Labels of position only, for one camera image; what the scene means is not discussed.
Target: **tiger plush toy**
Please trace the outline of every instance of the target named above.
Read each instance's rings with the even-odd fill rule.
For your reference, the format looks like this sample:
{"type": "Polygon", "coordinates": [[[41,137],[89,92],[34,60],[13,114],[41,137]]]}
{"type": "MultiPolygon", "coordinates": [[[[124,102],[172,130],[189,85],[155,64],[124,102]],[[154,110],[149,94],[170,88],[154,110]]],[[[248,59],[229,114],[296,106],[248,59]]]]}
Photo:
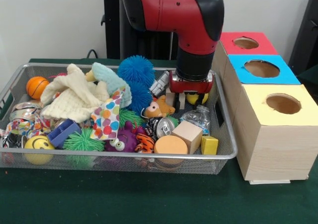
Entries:
{"type": "Polygon", "coordinates": [[[155,142],[149,136],[144,134],[137,134],[136,139],[140,142],[139,145],[136,146],[135,152],[138,153],[153,153],[155,142]]]}

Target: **orange basketball ball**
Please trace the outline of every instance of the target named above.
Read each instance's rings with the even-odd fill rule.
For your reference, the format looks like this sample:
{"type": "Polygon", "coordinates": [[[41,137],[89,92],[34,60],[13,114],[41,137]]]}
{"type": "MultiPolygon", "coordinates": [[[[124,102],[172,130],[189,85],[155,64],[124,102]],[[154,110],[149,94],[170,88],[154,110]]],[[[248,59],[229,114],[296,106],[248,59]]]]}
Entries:
{"type": "Polygon", "coordinates": [[[35,76],[26,84],[26,91],[33,99],[40,100],[42,92],[48,84],[49,81],[47,81],[44,77],[35,76]]]}

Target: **metal basket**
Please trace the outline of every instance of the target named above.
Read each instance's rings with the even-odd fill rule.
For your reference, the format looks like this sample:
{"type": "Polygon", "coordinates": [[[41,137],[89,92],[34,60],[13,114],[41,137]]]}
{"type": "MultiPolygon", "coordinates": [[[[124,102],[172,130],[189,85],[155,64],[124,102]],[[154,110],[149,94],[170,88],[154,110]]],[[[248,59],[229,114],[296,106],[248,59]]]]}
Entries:
{"type": "MultiPolygon", "coordinates": [[[[30,100],[25,91],[25,86],[30,78],[65,73],[67,66],[65,64],[29,63],[18,68],[0,93],[0,101],[2,101],[0,128],[6,129],[9,114],[14,105],[30,100]]],[[[79,65],[79,67],[85,73],[90,70],[91,65],[79,65]]],[[[118,68],[117,66],[109,67],[115,71],[118,68]]],[[[158,78],[164,70],[171,70],[171,68],[156,68],[156,77],[158,78]]],[[[214,85],[205,106],[210,109],[211,136],[219,139],[217,155],[202,155],[200,149],[195,154],[178,155],[1,148],[0,167],[218,174],[227,160],[236,156],[238,150],[222,84],[218,75],[216,73],[213,75],[214,85]],[[46,164],[34,165],[29,163],[26,155],[35,155],[37,159],[53,158],[46,164]]],[[[192,109],[193,107],[188,104],[185,110],[181,110],[174,116],[179,118],[184,112],[192,109]]]]}

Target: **polka dot fabric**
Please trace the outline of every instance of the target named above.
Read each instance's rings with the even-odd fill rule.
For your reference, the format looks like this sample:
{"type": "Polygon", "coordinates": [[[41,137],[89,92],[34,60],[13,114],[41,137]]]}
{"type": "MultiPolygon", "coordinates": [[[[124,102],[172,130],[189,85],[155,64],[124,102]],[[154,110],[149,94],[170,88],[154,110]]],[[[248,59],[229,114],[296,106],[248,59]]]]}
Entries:
{"type": "Polygon", "coordinates": [[[112,140],[117,137],[119,129],[119,109],[125,88],[114,92],[112,98],[101,104],[92,114],[94,121],[90,137],[94,140],[112,140]]]}

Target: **cream knit cloth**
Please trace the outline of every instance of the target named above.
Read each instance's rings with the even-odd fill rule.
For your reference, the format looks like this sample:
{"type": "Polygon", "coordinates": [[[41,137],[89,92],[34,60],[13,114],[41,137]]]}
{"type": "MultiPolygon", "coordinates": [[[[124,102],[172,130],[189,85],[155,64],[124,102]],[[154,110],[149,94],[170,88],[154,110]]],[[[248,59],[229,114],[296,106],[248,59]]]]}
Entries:
{"type": "Polygon", "coordinates": [[[48,104],[57,92],[61,94],[42,115],[46,118],[71,119],[77,123],[90,118],[91,113],[109,98],[107,85],[100,81],[96,86],[87,82],[85,74],[75,64],[67,67],[67,76],[58,76],[48,84],[41,95],[41,102],[48,104]]]}

